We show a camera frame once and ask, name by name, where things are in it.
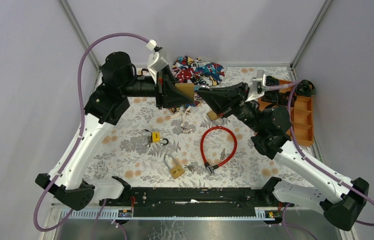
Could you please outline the silver padlock key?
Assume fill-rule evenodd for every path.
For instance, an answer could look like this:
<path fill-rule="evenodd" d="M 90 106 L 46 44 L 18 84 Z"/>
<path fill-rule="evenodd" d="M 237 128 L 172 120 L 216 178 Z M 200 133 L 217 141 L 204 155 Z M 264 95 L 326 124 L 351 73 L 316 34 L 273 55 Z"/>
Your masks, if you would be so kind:
<path fill-rule="evenodd" d="M 191 171 L 191 172 L 195 172 L 197 170 L 197 167 L 195 165 L 192 165 L 192 164 L 186 164 L 184 166 L 184 168 L 188 171 Z"/>

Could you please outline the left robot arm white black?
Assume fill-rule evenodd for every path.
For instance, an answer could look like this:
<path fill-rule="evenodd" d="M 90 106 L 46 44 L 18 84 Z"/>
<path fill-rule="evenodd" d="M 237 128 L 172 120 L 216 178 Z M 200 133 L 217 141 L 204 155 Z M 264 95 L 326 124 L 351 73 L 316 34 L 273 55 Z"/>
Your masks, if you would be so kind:
<path fill-rule="evenodd" d="M 130 97 L 155 98 L 159 109 L 193 103 L 193 90 L 184 93 L 177 87 L 166 55 L 163 49 L 155 50 L 148 59 L 148 75 L 138 75 L 127 53 L 109 54 L 101 68 L 101 84 L 83 109 L 79 134 L 55 167 L 36 177 L 36 184 L 75 211 L 103 199 L 119 206 L 128 203 L 127 184 L 116 178 L 87 179 L 84 173 L 98 144 L 128 110 Z"/>

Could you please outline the yellow small padlock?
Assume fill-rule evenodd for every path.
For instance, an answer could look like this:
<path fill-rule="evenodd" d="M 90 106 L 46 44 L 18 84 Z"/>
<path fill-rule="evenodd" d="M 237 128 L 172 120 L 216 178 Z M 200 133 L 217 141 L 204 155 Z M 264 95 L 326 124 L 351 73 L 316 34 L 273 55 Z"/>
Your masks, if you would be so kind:
<path fill-rule="evenodd" d="M 160 146 L 166 146 L 169 144 L 169 140 L 167 138 L 161 138 L 160 133 L 158 131 L 150 131 L 148 129 L 144 129 L 147 133 L 150 133 L 150 138 L 147 142 L 147 146 L 151 146 L 152 144 L 159 144 Z"/>

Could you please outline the red cable lock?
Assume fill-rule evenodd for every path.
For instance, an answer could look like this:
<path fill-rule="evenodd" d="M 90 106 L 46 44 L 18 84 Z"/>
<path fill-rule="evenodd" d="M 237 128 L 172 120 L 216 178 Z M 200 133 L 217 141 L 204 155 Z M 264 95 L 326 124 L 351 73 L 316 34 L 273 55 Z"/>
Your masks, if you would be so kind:
<path fill-rule="evenodd" d="M 207 146 L 206 143 L 206 137 L 214 131 L 224 131 L 227 133 L 226 140 L 228 144 L 232 144 L 231 152 L 228 153 L 226 149 L 226 144 L 220 142 L 219 145 L 216 144 L 216 142 L 210 141 L 210 146 Z M 223 148 L 226 149 L 226 158 L 223 161 L 220 161 L 220 153 L 223 150 Z M 211 176 L 215 174 L 215 170 L 225 165 L 228 161 L 230 161 L 238 148 L 238 140 L 236 135 L 228 128 L 224 126 L 214 126 L 209 129 L 207 129 L 200 139 L 200 154 L 201 158 L 203 160 L 203 165 L 207 173 Z"/>

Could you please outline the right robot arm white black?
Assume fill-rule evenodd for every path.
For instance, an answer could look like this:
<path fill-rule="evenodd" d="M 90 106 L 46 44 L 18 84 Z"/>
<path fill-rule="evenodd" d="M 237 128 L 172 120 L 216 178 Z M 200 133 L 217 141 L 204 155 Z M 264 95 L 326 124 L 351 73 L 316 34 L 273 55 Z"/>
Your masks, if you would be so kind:
<path fill-rule="evenodd" d="M 335 227 L 350 231 L 366 205 L 369 184 L 362 178 L 351 179 L 305 154 L 297 141 L 288 135 L 290 114 L 280 106 L 260 110 L 255 100 L 264 93 L 284 89 L 284 85 L 265 86 L 246 83 L 229 87 L 202 87 L 200 96 L 219 117 L 235 116 L 255 135 L 251 138 L 259 154 L 292 169 L 311 187 L 271 179 L 261 193 L 263 203 L 292 203 L 322 214 Z"/>

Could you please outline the brass padlock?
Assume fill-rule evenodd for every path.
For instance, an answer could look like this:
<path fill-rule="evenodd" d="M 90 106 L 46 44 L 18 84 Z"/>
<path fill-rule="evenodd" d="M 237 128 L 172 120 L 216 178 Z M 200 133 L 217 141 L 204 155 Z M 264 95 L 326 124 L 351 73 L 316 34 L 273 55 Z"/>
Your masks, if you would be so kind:
<path fill-rule="evenodd" d="M 186 96 L 194 98 L 194 101 L 201 101 L 202 98 L 197 94 L 197 90 L 206 89 L 211 90 L 208 85 L 193 84 L 193 83 L 176 83 L 175 86 Z"/>
<path fill-rule="evenodd" d="M 163 159 L 164 164 L 169 169 L 169 173 L 174 180 L 180 178 L 185 174 L 185 169 L 182 165 L 171 155 L 166 155 Z"/>
<path fill-rule="evenodd" d="M 212 110 L 207 112 L 206 115 L 214 126 L 223 127 L 226 124 L 226 120 L 218 117 Z"/>

